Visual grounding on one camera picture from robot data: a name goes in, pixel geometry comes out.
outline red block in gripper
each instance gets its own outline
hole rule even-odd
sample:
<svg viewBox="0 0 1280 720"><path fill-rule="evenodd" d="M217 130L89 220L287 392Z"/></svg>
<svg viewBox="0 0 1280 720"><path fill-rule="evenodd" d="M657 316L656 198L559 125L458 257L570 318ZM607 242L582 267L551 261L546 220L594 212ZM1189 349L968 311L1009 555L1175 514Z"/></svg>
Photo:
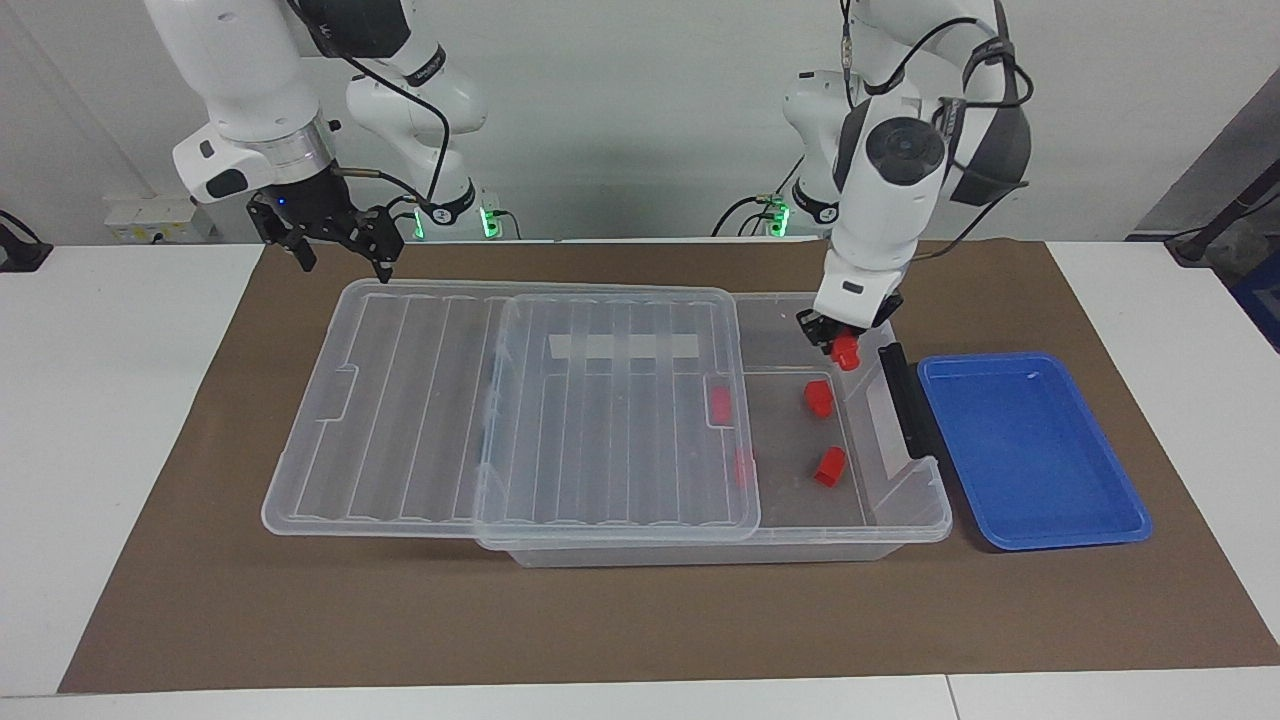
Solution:
<svg viewBox="0 0 1280 720"><path fill-rule="evenodd" d="M856 370L859 365L858 338L854 337L852 333L846 332L832 341L831 359L840 366L841 370L846 373Z"/></svg>
<svg viewBox="0 0 1280 720"><path fill-rule="evenodd" d="M813 479L833 488L836 487L836 483L840 482L840 477L844 474L845 451L838 447L828 447L827 452L822 456L822 462L818 462L818 471L814 473Z"/></svg>
<svg viewBox="0 0 1280 720"><path fill-rule="evenodd" d="M813 410L813 414L827 419L836 410L836 396L831 392L831 383L827 380L813 380L804 386L804 401Z"/></svg>

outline wall outlet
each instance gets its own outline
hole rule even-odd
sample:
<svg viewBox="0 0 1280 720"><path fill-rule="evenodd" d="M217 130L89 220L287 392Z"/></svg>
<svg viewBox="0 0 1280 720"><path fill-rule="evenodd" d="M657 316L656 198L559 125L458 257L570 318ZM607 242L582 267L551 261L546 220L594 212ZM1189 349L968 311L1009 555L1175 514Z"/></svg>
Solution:
<svg viewBox="0 0 1280 720"><path fill-rule="evenodd" d="M106 214L106 227L120 242L210 242L214 220L187 197L118 201Z"/></svg>

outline black handle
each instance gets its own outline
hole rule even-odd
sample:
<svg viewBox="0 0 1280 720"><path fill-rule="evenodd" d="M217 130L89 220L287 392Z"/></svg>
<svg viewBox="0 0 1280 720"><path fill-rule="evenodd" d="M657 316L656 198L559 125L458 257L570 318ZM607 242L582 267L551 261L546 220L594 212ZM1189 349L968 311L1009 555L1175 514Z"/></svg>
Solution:
<svg viewBox="0 0 1280 720"><path fill-rule="evenodd" d="M910 365L906 364L906 354L902 352L902 343L893 342L879 348L881 368L884 369L884 379L888 382L888 393L893 398L893 411L897 414L897 424L902 428L902 441L906 443L906 454L911 459L920 459L932 452L933 411L924 398L920 382L915 378Z"/></svg>

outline white table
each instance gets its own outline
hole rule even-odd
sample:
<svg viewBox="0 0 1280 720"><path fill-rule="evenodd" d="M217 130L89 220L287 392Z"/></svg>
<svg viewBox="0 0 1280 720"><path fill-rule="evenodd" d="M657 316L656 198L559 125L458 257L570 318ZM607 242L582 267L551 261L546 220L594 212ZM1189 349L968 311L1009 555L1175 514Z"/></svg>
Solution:
<svg viewBox="0 0 1280 720"><path fill-rule="evenodd" d="M1053 258L1274 635L1280 357L1156 245ZM0 696L56 691L261 249L60 247L0 275ZM1258 717L1280 669L0 700L0 717Z"/></svg>

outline brown mat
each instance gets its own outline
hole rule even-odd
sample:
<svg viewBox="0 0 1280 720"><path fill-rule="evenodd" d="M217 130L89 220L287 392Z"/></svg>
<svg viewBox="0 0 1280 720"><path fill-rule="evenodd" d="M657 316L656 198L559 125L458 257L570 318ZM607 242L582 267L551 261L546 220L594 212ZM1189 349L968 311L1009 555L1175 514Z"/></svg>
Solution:
<svg viewBox="0 0 1280 720"><path fill-rule="evenodd" d="M817 287L823 246L413 247L401 277ZM264 254L60 692L791 678L1280 664L1041 245L908 278L909 355L1061 357L1155 521L1151 541L995 553L956 529L869 564L525 570L468 541L280 538L262 496L339 291ZM796 342L803 342L799 332Z"/></svg>

